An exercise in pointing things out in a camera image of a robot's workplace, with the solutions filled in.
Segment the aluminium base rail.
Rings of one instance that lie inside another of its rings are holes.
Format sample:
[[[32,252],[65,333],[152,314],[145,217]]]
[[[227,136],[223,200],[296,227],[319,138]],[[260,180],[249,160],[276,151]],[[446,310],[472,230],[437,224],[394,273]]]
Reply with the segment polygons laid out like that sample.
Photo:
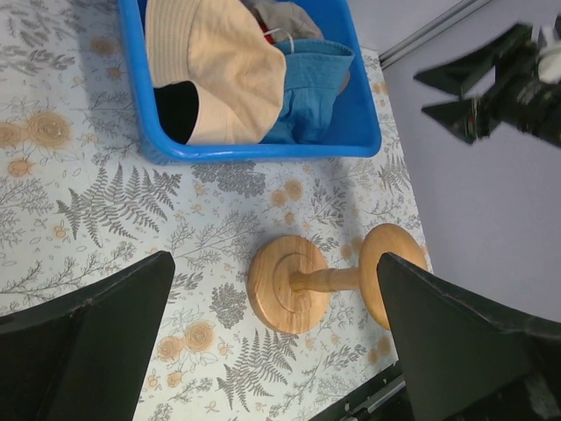
[[[361,410],[377,409],[404,387],[401,362],[398,360],[312,417],[312,420],[346,420]]]

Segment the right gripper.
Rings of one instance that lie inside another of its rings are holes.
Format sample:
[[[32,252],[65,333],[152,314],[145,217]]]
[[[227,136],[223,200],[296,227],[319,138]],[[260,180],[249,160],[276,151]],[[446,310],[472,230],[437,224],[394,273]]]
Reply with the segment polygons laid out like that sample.
[[[453,61],[417,72],[414,79],[463,97],[488,71],[492,87],[479,98],[422,107],[422,113],[466,144],[487,137],[505,123],[560,146],[560,84],[538,75],[538,45],[532,26],[514,24],[484,46]]]

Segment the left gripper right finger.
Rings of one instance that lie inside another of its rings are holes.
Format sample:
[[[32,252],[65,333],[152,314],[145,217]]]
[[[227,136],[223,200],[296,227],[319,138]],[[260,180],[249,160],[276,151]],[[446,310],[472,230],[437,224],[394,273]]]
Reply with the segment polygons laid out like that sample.
[[[393,254],[380,290],[417,420],[558,420],[560,324]]]

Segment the wooden hat stand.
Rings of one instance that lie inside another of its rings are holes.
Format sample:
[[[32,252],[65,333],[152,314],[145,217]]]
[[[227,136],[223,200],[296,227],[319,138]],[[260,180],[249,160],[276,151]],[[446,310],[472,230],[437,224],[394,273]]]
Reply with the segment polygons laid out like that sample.
[[[357,290],[369,314],[388,330],[377,273],[384,253],[428,268],[423,249],[395,224],[377,225],[366,235],[356,268],[329,268],[319,248],[301,236],[271,240],[255,253],[249,267],[246,290],[252,310],[267,327],[300,334],[319,324],[332,293]]]

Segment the floral table mat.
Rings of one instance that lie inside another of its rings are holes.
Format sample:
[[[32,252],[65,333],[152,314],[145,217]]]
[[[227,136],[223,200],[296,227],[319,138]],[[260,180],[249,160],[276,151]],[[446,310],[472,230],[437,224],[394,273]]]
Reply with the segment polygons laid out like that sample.
[[[371,159],[158,166],[140,152],[113,1],[1,4],[1,312],[159,250],[176,262],[137,420],[309,420],[392,381],[391,335],[356,291],[320,324],[271,331],[245,293],[268,237],[310,239],[333,268],[393,223],[423,242],[378,55],[363,49],[382,133]]]

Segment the blue plastic bin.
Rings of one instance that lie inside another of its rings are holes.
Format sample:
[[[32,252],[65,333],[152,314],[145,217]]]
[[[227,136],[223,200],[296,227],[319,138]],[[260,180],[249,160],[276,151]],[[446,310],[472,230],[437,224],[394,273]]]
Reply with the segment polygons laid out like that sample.
[[[139,145],[157,164],[373,157],[344,1],[122,1]]]

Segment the grey hat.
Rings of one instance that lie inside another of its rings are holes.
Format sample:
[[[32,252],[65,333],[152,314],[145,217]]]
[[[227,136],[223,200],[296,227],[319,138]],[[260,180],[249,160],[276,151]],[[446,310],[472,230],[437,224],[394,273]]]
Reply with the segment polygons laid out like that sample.
[[[242,4],[258,21],[270,43],[294,39],[323,39],[323,33],[309,14],[293,2],[243,1]]]

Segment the beige bucket hat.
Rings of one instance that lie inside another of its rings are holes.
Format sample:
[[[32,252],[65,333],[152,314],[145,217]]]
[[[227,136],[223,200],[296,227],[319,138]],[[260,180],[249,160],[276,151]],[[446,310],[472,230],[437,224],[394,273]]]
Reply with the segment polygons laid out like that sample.
[[[239,1],[150,1],[145,41],[156,89],[197,96],[195,145],[257,144],[281,112],[286,59]]]

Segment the blue bucket hat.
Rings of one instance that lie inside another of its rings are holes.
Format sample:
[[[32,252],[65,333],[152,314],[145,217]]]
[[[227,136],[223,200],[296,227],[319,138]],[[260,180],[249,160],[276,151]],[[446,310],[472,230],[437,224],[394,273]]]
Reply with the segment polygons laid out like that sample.
[[[325,39],[296,39],[274,45],[287,71],[283,105],[266,144],[318,144],[327,132],[334,103],[348,81],[354,52]]]

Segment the right aluminium frame post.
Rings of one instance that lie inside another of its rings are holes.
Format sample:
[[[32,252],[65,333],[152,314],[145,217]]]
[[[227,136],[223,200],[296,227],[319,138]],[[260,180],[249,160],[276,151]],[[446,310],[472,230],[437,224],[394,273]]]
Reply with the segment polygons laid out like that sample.
[[[431,20],[428,24],[409,35],[379,56],[382,69],[394,65],[415,50],[427,44],[454,25],[470,17],[476,11],[491,3],[491,0],[462,0],[453,7]]]

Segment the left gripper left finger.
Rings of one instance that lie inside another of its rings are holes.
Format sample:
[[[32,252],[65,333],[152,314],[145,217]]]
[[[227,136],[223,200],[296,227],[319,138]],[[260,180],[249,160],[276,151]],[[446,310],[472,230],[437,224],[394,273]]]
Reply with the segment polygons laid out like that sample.
[[[174,279],[159,251],[1,318],[3,420],[133,418]]]

